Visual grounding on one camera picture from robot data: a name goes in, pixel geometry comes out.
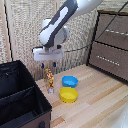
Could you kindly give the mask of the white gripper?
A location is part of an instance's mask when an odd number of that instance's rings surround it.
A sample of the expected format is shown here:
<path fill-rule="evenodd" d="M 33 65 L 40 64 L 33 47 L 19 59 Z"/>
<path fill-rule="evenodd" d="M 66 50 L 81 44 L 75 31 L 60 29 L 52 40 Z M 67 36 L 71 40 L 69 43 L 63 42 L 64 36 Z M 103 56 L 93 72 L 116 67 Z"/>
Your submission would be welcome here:
<path fill-rule="evenodd" d="M 43 46 L 35 47 L 33 49 L 34 60 L 35 61 L 45 61 L 45 60 L 58 60 L 64 57 L 64 51 L 62 45 L 56 45 L 51 48 L 45 48 Z M 53 67 L 56 68 L 56 62 L 53 62 Z"/>

